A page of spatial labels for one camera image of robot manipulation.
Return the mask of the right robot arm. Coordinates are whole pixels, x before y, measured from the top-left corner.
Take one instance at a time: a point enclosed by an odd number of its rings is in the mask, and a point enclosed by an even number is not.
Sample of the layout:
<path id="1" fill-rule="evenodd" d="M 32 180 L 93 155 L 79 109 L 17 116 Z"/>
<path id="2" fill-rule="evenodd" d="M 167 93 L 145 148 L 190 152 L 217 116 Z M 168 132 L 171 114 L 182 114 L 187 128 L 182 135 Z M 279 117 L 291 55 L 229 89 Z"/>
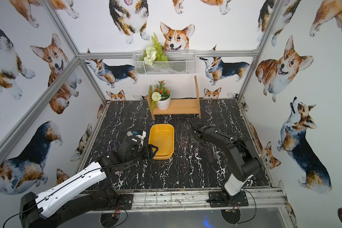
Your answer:
<path id="1" fill-rule="evenodd" d="M 205 145 L 212 144 L 221 149 L 230 163 L 231 175 L 222 187 L 221 197 L 209 200 L 209 202 L 223 202 L 228 205 L 239 197 L 246 182 L 263 169 L 263 164 L 246 146 L 245 141 L 234 139 L 197 117 L 190 119 L 189 122 L 195 140 Z"/>

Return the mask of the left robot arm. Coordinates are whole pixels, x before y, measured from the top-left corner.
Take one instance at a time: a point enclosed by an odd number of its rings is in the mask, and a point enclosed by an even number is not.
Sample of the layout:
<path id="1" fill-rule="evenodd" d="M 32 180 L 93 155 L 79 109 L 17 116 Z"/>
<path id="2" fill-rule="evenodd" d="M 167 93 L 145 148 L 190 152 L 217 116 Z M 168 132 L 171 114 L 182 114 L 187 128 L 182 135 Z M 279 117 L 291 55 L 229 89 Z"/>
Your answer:
<path id="1" fill-rule="evenodd" d="M 155 145 L 144 145 L 143 139 L 135 135 L 126 137 L 75 176 L 47 191 L 23 196 L 19 213 L 22 227 L 57 228 L 88 211 L 119 210 L 121 196 L 112 187 L 82 197 L 79 194 L 106 179 L 108 174 L 128 169 L 140 160 L 152 159 L 158 150 Z"/>

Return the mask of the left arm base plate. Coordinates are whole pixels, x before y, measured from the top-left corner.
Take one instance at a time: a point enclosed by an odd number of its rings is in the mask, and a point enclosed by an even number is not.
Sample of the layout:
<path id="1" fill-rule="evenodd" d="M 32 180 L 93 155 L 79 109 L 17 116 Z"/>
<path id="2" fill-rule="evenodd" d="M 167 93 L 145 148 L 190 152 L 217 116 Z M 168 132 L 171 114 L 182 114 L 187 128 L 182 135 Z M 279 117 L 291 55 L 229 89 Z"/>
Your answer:
<path id="1" fill-rule="evenodd" d="M 94 211 L 114 211 L 119 209 L 131 210 L 134 200 L 133 194 L 120 194 L 118 197 L 111 197 L 107 203 Z"/>

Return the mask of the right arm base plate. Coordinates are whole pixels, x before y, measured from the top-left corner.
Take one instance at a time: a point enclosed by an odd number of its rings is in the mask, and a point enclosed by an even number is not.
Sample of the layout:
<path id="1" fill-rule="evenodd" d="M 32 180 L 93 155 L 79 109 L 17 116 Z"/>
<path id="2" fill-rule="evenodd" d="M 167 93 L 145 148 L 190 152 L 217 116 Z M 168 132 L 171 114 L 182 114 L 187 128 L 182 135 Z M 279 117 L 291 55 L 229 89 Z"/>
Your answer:
<path id="1" fill-rule="evenodd" d="M 245 192 L 239 192 L 235 196 L 230 196 L 224 191 L 209 192 L 209 198 L 206 200 L 212 208 L 248 206 L 249 202 Z"/>

